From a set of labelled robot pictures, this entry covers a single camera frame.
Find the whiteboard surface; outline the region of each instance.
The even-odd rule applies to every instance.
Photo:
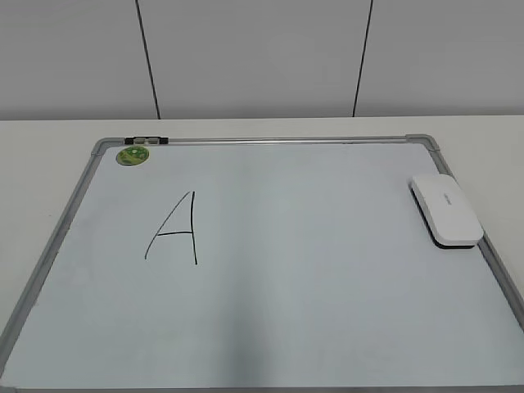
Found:
[[[24,388],[524,383],[480,251],[431,242],[422,145],[150,147],[103,156],[2,375]],[[194,232],[158,237],[195,192]],[[189,199],[163,232],[187,231]]]

